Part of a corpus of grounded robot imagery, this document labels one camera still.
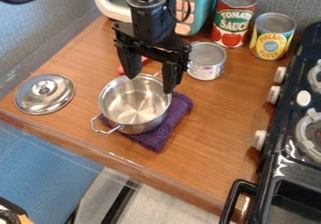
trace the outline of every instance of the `red can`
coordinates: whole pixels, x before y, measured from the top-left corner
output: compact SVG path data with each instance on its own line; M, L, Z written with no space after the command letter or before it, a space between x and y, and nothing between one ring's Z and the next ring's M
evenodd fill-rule
M256 0L218 0L212 39L226 48L246 42Z

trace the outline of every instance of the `wooden table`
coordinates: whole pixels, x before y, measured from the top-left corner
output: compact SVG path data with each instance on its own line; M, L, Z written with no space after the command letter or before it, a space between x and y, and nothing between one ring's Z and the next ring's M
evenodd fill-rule
M13 91L1 100L0 118L219 213L236 179L255 181L259 153L251 148L252 135L268 126L273 113L273 106L266 103L268 90L277 66L286 66L289 57L263 61L252 56L245 45L227 50L224 74L218 80L201 82L186 74L176 90L193 99L194 109L156 154L120 133L107 136L90 128L90 119L99 113L99 92L118 76L111 24L105 17L98 18L31 75L56 73L71 78L77 93L68 106L47 115L24 114L14 105ZM209 41L208 37L204 32L187 40ZM152 74L160 69L160 64L149 62L144 72Z

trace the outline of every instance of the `purple cloth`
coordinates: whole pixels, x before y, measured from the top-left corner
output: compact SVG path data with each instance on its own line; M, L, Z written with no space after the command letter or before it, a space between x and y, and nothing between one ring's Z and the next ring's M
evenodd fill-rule
M189 112L193 107L192 100L185 95L174 92L172 97L172 104L168 109L167 116L159 127L143 134L124 135L140 143L147 149L160 152L162 147L167 143L180 119L182 119L185 113ZM99 120L109 126L107 118L102 114L99 116Z

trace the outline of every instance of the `blue floor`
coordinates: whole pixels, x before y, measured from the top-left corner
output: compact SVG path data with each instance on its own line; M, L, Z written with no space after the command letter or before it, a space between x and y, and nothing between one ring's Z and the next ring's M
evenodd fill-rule
M0 122L0 197L36 223L63 224L102 167Z

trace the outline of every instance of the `black stove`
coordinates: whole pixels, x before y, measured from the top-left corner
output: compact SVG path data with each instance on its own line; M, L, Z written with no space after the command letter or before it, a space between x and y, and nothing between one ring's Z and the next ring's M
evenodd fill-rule
M238 196L252 196L249 224L321 223L321 22L307 27L288 68L279 67L267 100L276 104L261 151L258 184L236 180L221 217L229 223Z

